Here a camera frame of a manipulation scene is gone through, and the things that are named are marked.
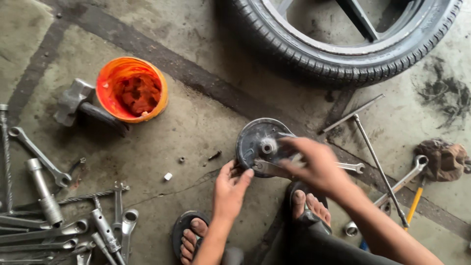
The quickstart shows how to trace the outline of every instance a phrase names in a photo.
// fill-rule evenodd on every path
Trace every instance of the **small white block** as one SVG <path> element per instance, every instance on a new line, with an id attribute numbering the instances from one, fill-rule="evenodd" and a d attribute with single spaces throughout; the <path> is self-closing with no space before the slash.
<path id="1" fill-rule="evenodd" d="M 166 180 L 170 180 L 172 177 L 173 175 L 170 172 L 168 172 L 167 174 L 165 174 L 165 176 L 163 176 L 163 178 Z"/>

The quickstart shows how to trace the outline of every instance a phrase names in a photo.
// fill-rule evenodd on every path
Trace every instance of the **foot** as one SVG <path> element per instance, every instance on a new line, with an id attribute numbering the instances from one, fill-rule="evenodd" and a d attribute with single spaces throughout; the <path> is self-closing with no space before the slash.
<path id="1" fill-rule="evenodd" d="M 306 195 L 302 190 L 297 190 L 293 194 L 293 220 L 298 219 L 302 213 L 304 213 L 304 203 L 308 205 L 309 210 L 321 218 L 330 227 L 329 210 L 327 210 L 322 202 L 319 202 L 319 200 L 317 200 L 317 198 L 314 197 L 312 193 Z"/>
<path id="2" fill-rule="evenodd" d="M 180 260 L 183 265 L 190 265 L 193 261 L 193 252 L 196 246 L 196 235 L 204 237 L 208 231 L 208 226 L 200 218 L 191 220 L 191 229 L 185 229 L 183 231 L 183 237 L 181 241 L 181 255 Z"/>

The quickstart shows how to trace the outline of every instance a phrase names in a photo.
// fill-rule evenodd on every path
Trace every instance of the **brown rag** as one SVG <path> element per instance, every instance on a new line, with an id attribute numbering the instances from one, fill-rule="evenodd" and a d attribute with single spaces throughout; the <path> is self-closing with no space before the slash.
<path id="1" fill-rule="evenodd" d="M 431 181 L 455 181 L 463 173 L 471 173 L 471 158 L 462 144 L 433 138 L 421 142 L 414 151 L 429 158 L 424 173 Z"/>

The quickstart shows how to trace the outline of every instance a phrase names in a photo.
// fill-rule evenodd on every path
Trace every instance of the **hand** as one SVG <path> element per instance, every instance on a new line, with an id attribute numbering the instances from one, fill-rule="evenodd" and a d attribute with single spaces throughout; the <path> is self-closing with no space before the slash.
<path id="1" fill-rule="evenodd" d="M 347 173 L 337 167 L 337 157 L 327 145 L 308 138 L 284 137 L 280 141 L 297 149 L 307 163 L 300 168 L 290 160 L 283 159 L 280 165 L 325 195 L 335 196 L 353 184 Z"/>
<path id="2" fill-rule="evenodd" d="M 239 215 L 245 190 L 253 178 L 253 169 L 247 169 L 240 177 L 235 177 L 235 160 L 225 164 L 214 184 L 213 219 L 222 218 L 233 222 Z"/>

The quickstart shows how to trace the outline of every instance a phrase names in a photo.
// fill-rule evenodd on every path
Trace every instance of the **yellow handle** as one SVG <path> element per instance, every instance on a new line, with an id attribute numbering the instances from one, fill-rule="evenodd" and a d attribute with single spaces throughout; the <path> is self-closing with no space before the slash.
<path id="1" fill-rule="evenodd" d="M 410 224 L 412 220 L 412 216 L 414 215 L 415 209 L 417 208 L 417 205 L 419 204 L 420 197 L 422 196 L 422 191 L 423 188 L 418 188 L 417 192 L 414 197 L 414 201 L 412 203 L 411 209 L 409 210 L 409 213 L 407 214 L 407 223 Z"/>

